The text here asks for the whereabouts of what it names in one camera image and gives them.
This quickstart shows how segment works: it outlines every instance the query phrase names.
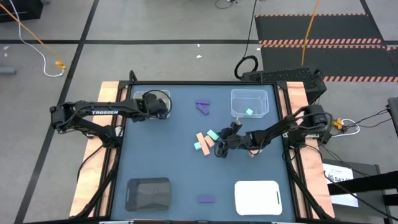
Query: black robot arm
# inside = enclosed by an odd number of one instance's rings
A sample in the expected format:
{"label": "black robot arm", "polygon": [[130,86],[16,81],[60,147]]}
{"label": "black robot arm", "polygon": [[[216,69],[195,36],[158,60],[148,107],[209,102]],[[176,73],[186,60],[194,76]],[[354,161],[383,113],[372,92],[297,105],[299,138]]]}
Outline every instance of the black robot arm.
{"label": "black robot arm", "polygon": [[118,103],[87,101],[63,103],[52,106],[50,112],[51,126],[58,133],[81,131],[85,136],[98,136],[104,147],[119,147],[120,136],[116,134],[114,127],[100,126],[83,119],[85,116],[117,114],[137,122],[149,118],[165,119],[169,113],[165,102],[149,92],[145,93],[142,99],[128,99]]}
{"label": "black robot arm", "polygon": [[222,141],[218,143],[216,156],[225,158],[228,155],[228,149],[248,151],[263,149],[271,143],[271,140],[284,133],[287,133],[291,146],[303,147],[306,135],[322,131],[327,124],[326,113],[320,105],[304,106],[271,127],[265,130],[249,131],[244,136],[237,134],[242,124],[232,122],[229,128],[224,128],[220,132]]}

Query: purple toy piece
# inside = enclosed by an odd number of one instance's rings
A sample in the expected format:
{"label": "purple toy piece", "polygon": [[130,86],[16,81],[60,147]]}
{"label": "purple toy piece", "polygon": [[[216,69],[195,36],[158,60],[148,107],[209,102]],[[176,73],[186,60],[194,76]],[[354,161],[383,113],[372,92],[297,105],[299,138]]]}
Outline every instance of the purple toy piece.
{"label": "purple toy piece", "polygon": [[198,108],[202,113],[204,113],[205,115],[208,115],[208,114],[209,114],[208,109],[205,108],[203,105],[197,104],[197,108]]}
{"label": "purple toy piece", "polygon": [[209,105],[210,100],[197,100],[197,104]]}
{"label": "purple toy piece", "polygon": [[198,202],[199,203],[214,203],[216,201],[216,197],[214,195],[199,195]]}

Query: orange block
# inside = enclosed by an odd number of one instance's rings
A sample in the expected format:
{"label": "orange block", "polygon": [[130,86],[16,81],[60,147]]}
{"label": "orange block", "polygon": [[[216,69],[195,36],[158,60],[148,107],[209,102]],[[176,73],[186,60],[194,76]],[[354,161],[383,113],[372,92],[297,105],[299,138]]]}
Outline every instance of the orange block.
{"label": "orange block", "polygon": [[204,154],[205,156],[210,155],[209,148],[207,147],[207,144],[206,144],[206,141],[205,141],[205,138],[203,137],[203,135],[202,135],[201,133],[198,133],[198,134],[197,134],[197,138],[198,138],[198,141],[200,142],[200,145],[201,145],[201,149],[202,149],[202,151],[203,151],[203,154]]}
{"label": "orange block", "polygon": [[213,147],[214,146],[214,141],[211,139],[210,136],[206,136],[205,140],[206,140],[207,144],[209,145],[209,147]]}

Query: transparent bin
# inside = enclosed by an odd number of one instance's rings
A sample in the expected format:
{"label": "transparent bin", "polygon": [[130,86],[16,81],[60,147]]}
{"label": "transparent bin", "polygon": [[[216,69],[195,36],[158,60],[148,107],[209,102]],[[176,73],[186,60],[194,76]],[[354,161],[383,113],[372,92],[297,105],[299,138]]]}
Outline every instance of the transparent bin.
{"label": "transparent bin", "polygon": [[[170,91],[168,90],[161,90],[164,93],[168,94],[168,96],[170,96]],[[133,99],[142,99],[142,96],[144,93],[146,93],[147,91],[137,91],[135,92],[135,94],[132,96]],[[163,93],[159,92],[159,91],[152,91],[151,92],[153,95],[155,95],[158,99],[162,99],[165,103],[166,103],[166,107],[169,110],[170,109],[170,100],[167,98],[167,96],[165,96]]]}
{"label": "transparent bin", "polygon": [[231,91],[231,115],[235,118],[262,118],[269,112],[268,93],[265,90]]}

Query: concrete floor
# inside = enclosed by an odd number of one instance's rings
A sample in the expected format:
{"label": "concrete floor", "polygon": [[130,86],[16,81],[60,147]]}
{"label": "concrete floor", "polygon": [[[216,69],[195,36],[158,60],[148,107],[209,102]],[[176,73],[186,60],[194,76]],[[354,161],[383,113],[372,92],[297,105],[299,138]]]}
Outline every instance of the concrete floor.
{"label": "concrete floor", "polygon": [[[257,3],[257,13],[311,13],[316,0],[266,0]],[[367,0],[386,40],[398,40],[395,0]],[[42,39],[81,37],[93,0],[52,0],[42,18],[26,21]],[[219,10],[214,0],[100,0],[89,40],[158,39],[245,39],[254,1],[239,1]],[[364,12],[359,0],[321,1],[318,13]],[[24,33],[26,39],[31,36]],[[252,39],[257,39],[253,26]],[[0,24],[0,39],[18,39],[15,22]],[[56,73],[51,53],[49,73]],[[76,45],[53,45],[70,65]],[[249,46],[248,55],[260,57],[259,46]],[[125,80],[133,69],[140,80],[235,80],[233,69],[245,45],[85,45],[70,85],[67,101],[93,100],[101,82]],[[0,65],[18,69],[15,76],[0,77],[0,217],[12,223],[32,175],[37,156],[49,127],[49,107],[56,105],[65,76],[49,78],[42,73],[42,59],[21,44],[0,45]],[[249,70],[250,64],[243,70]],[[398,95],[396,83],[327,83],[321,105],[334,116],[353,120],[369,116]],[[366,122],[372,125],[386,116]],[[362,129],[355,136],[332,139],[328,149],[346,161],[379,164],[382,172],[398,169],[397,138],[392,123]],[[76,172],[83,157],[86,139],[79,133],[55,134],[45,160],[25,222],[67,218],[76,184]],[[367,217],[342,220],[381,223]]]}

